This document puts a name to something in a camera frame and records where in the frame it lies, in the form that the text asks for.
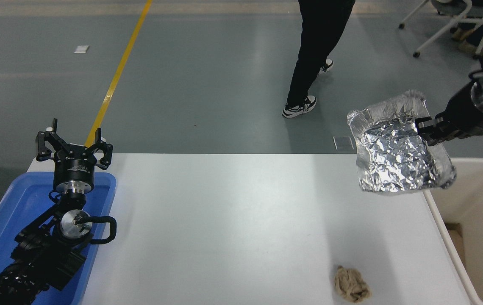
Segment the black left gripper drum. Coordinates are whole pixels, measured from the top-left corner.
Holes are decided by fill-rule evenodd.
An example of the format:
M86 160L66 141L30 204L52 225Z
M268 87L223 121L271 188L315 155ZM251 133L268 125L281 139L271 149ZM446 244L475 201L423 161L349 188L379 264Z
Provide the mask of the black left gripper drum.
M75 146L68 151L59 149L54 153L53 182L94 182L97 159L85 147Z

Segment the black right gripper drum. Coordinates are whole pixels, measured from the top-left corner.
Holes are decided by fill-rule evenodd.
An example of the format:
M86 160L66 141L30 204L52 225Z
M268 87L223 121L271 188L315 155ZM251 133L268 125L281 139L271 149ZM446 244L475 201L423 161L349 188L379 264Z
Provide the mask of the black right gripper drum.
M483 135L483 112L472 100L472 87L468 83L447 103L445 110L436 116L439 136L442 139L465 139Z

